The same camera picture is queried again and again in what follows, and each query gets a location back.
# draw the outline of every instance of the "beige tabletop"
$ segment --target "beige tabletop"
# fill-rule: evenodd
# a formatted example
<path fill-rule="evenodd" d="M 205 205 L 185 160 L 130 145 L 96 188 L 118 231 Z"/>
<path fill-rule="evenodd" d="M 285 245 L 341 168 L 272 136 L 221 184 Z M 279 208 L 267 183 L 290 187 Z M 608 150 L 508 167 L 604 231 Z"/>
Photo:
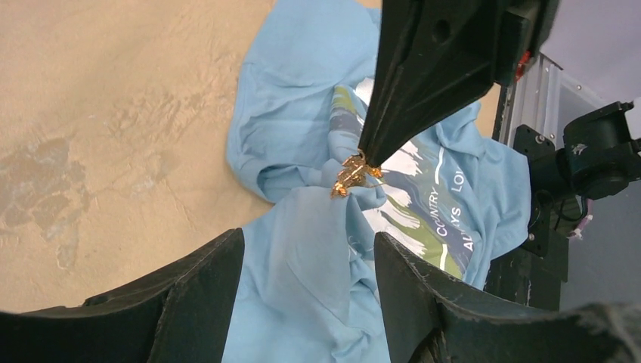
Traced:
<path fill-rule="evenodd" d="M 268 210 L 224 149 L 273 3 L 0 0 L 1 310 L 77 306 Z"/>

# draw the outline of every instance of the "screw hole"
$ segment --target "screw hole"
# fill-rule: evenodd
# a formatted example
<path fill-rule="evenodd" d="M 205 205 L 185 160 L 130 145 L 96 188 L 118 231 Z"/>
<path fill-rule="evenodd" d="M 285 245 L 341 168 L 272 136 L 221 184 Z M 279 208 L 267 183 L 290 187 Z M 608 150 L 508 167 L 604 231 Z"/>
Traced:
<path fill-rule="evenodd" d="M 451 32 L 450 24 L 446 20 L 441 19 L 434 24 L 432 38 L 435 42 L 443 44 L 450 38 Z"/>

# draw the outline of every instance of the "gold metallic object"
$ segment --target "gold metallic object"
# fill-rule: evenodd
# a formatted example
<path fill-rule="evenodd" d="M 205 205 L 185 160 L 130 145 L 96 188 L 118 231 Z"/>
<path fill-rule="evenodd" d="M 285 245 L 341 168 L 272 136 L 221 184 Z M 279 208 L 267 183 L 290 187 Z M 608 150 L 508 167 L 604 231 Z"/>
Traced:
<path fill-rule="evenodd" d="M 344 169 L 336 177 L 336 183 L 332 188 L 331 197 L 347 197 L 347 189 L 351 187 L 365 186 L 365 175 L 374 178 L 382 178 L 380 168 L 373 168 L 365 163 L 365 154 L 359 150 L 357 155 L 352 155 L 342 164 Z"/>

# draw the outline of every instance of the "blue cloth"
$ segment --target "blue cloth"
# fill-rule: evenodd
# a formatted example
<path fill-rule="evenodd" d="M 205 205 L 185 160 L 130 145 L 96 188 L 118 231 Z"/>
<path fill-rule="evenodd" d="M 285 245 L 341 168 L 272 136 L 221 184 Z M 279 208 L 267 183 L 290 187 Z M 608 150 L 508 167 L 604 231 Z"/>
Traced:
<path fill-rule="evenodd" d="M 243 227 L 246 250 L 226 362 L 389 361 L 376 298 L 374 234 L 362 213 L 384 206 L 386 193 L 352 188 L 349 197 L 330 199 L 348 152 L 341 145 L 355 146 L 330 132 L 335 87 L 351 89 L 373 76 L 379 22 L 378 10 L 352 0 L 279 0 L 246 55 L 227 159 L 248 189 L 276 204 Z M 499 167 L 507 150 L 479 149 L 487 145 L 470 131 L 476 112 L 472 105 L 444 121 L 439 142 L 469 158 L 461 163 L 474 169 L 472 191 L 483 190 L 488 179 L 506 182 L 496 173 L 510 167 L 518 180 L 522 167 L 510 160 Z M 474 156 L 479 153 L 485 164 Z M 490 165 L 494 175 L 482 176 Z M 505 194 L 470 197 L 470 208 L 509 203 Z M 474 217 L 481 229 L 485 210 L 479 207 Z M 475 270 L 496 254 L 493 241 L 485 245 L 472 254 L 479 261 Z M 473 280 L 484 280 L 479 275 Z"/>

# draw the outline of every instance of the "red component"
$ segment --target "red component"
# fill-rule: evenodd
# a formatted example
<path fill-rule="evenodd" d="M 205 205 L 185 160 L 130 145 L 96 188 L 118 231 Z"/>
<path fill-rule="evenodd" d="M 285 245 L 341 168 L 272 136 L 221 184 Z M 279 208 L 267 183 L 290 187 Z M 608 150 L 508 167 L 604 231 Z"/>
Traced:
<path fill-rule="evenodd" d="M 525 73 L 525 64 L 530 60 L 530 51 L 526 51 L 519 61 L 519 65 L 516 66 L 516 80 L 519 81 L 523 74 Z"/>

